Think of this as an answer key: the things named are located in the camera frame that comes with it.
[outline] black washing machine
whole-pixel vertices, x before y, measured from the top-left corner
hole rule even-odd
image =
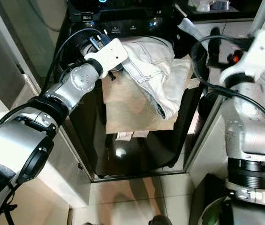
[[[56,49],[74,32],[96,28],[105,29],[110,38],[153,36],[166,39],[174,46],[175,57],[182,58],[196,43],[194,37],[177,27],[182,19],[173,2],[168,0],[68,0],[68,12]],[[54,72],[56,81],[69,64],[83,58],[80,50],[89,45],[90,34],[77,35],[64,48]],[[202,72],[208,77],[205,67]],[[95,89],[82,98],[70,115],[75,130],[70,138],[83,162],[99,177],[142,176],[163,166],[171,167],[182,150],[202,90],[201,85],[185,90],[173,130],[152,131],[147,138],[132,138],[129,142],[116,141],[117,134],[107,135],[105,131],[106,106],[102,83],[98,80]],[[126,154],[117,156],[117,149]]]

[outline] floor tile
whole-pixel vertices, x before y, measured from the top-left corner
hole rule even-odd
[[[194,191],[192,180],[188,173],[160,177],[164,197],[190,195]]]
[[[163,198],[90,205],[74,210],[72,225],[147,225],[160,214],[167,215]]]
[[[180,154],[177,162],[175,163],[175,165],[170,168],[168,166],[163,167],[163,171],[164,172],[170,172],[170,171],[179,171],[179,170],[183,170],[183,163],[184,163],[184,154]]]
[[[89,205],[163,197],[159,177],[91,184]]]
[[[188,225],[192,195],[166,197],[168,217],[173,225]]]

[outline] washing machine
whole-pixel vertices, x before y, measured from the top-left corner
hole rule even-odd
[[[182,58],[190,54],[197,42],[177,27],[182,19],[170,0],[68,0],[56,49],[74,32],[95,28],[106,30],[110,38],[165,39],[172,43],[175,58]],[[54,70],[55,81],[68,65],[83,58],[81,49],[90,44],[88,36],[77,35],[64,48]],[[208,77],[208,70],[202,71]],[[177,162],[202,90],[201,85],[185,90],[173,130],[151,131],[146,138],[116,141],[117,134],[106,134],[106,105],[102,81],[98,80],[95,89],[71,113],[70,125],[66,123],[64,127],[89,172],[100,178],[145,176]]]

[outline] countertop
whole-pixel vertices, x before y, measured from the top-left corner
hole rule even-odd
[[[250,7],[249,0],[247,1],[247,5],[249,4],[249,7],[246,8],[242,8],[240,7],[240,5],[236,5],[234,7],[233,2],[231,2],[230,10],[228,11],[211,9],[210,12],[197,12],[195,7],[188,5],[188,0],[177,0],[176,3],[180,7],[180,9],[187,15],[187,17],[193,22],[253,20],[259,6],[255,1],[252,2],[252,7]]]

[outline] tile floor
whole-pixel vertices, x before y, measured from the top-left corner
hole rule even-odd
[[[72,225],[147,225],[158,214],[187,225],[193,191],[187,173],[94,183],[89,206],[73,210]]]

